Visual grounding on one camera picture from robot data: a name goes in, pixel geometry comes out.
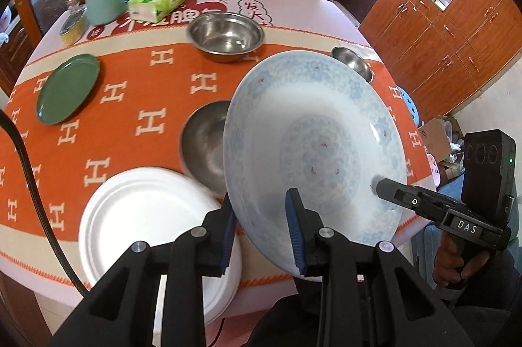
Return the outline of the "right hand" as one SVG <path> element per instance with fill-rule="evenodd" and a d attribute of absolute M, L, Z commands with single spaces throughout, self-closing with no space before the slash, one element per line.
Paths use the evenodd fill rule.
<path fill-rule="evenodd" d="M 450 234 L 443 232 L 435 255 L 433 280 L 437 286 L 447 288 L 451 283 L 458 283 L 473 276 L 485 266 L 489 258 L 490 254 L 483 251 L 465 261 L 461 257 L 455 240 Z"/>

